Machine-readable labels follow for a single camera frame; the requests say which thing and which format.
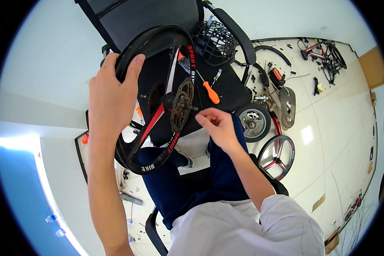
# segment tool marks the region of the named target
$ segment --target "navy blue pants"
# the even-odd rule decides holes
[[[243,136],[243,127],[237,116],[232,114],[233,125],[239,143],[248,153]],[[140,163],[149,163],[156,159],[163,148],[144,147],[138,154]],[[185,166],[187,159],[174,150],[169,159],[148,175],[143,175],[145,185],[167,229],[172,229],[173,221],[184,215],[191,208],[207,203],[225,201],[241,201],[249,199],[237,175],[230,157],[213,141],[209,140],[210,152],[210,186],[204,191],[191,191],[181,179],[179,166]]]

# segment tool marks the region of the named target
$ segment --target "office chair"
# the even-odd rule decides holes
[[[215,107],[226,112],[233,112],[251,101],[251,92],[246,88],[252,65],[256,63],[256,53],[245,32],[224,10],[214,8],[209,1],[201,0],[75,0],[79,4],[93,26],[98,30],[110,49],[120,53],[131,40],[144,30],[157,26],[175,24],[191,32],[197,22],[204,20],[204,7],[210,10],[218,20],[230,31],[237,40],[246,60],[246,69],[240,79],[229,63],[212,66],[196,54],[196,69],[202,77],[212,82],[219,69],[222,73],[215,87],[220,98],[219,104],[214,104],[202,86],[200,79],[195,80],[193,106],[189,118],[180,137],[199,130],[201,126],[194,116],[198,111]],[[149,52],[138,79],[138,102],[145,120],[150,113],[145,98],[148,91],[157,81],[166,81],[169,69],[169,48],[167,45],[157,45]],[[167,143],[171,136],[170,113],[165,113],[151,130],[149,136],[155,146]]]
[[[252,161],[257,166],[257,158],[254,154],[249,154]],[[263,173],[263,175],[267,178],[267,180],[271,183],[272,187],[276,191],[277,194],[289,196],[289,192],[286,187],[278,180],[273,179],[263,168],[258,167],[259,170]],[[193,188],[195,191],[205,190],[207,186],[209,186],[209,174],[210,168],[205,168],[196,172],[191,172],[188,174],[181,175],[181,178],[186,182],[186,184]],[[154,207],[151,214],[145,223],[145,232],[147,233],[149,239],[151,239],[152,244],[158,250],[159,254],[164,256],[168,254],[168,249],[166,249],[164,243],[156,231],[156,216],[158,214],[158,209]]]

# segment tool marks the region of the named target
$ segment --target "shirt sleeve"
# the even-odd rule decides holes
[[[292,198],[271,195],[260,208],[262,237],[299,255],[324,255],[324,237],[319,224]]]

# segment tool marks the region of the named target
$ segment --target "gray wheel rim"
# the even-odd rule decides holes
[[[261,135],[266,129],[266,117],[257,109],[247,109],[239,115],[241,124],[244,127],[244,136],[255,138]],[[249,124],[256,124],[255,128],[250,129]]]

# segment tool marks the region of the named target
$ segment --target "bicycle basket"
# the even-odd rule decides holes
[[[191,32],[195,53],[212,66],[231,62],[235,56],[236,39],[230,31],[218,21],[195,23]]]

